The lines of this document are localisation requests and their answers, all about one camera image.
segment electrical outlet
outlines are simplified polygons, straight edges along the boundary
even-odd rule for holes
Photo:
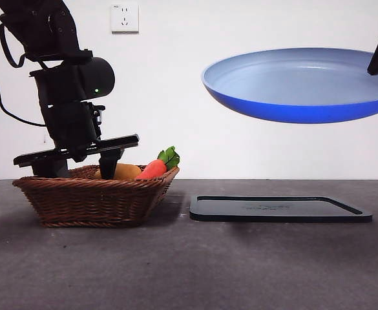
[[[138,4],[116,3],[111,6],[111,32],[138,32]]]

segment gray table surface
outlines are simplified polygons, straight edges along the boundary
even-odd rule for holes
[[[195,194],[329,196],[373,222],[196,222]],[[0,309],[378,310],[378,181],[174,180],[141,227],[47,229],[2,180]]]

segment black tray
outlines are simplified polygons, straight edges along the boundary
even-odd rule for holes
[[[190,218],[213,222],[370,222],[372,214],[327,197],[193,196]]]

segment woven basket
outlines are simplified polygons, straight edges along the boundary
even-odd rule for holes
[[[98,168],[72,169],[71,178],[31,176],[12,184],[24,192],[45,227],[134,227],[163,200],[179,171],[175,167],[149,180],[92,180]]]

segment green leaves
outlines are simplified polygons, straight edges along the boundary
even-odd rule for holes
[[[180,162],[180,156],[174,151],[175,147],[169,147],[167,150],[163,150],[157,156],[158,160],[162,160],[167,167],[167,170],[177,166]]]

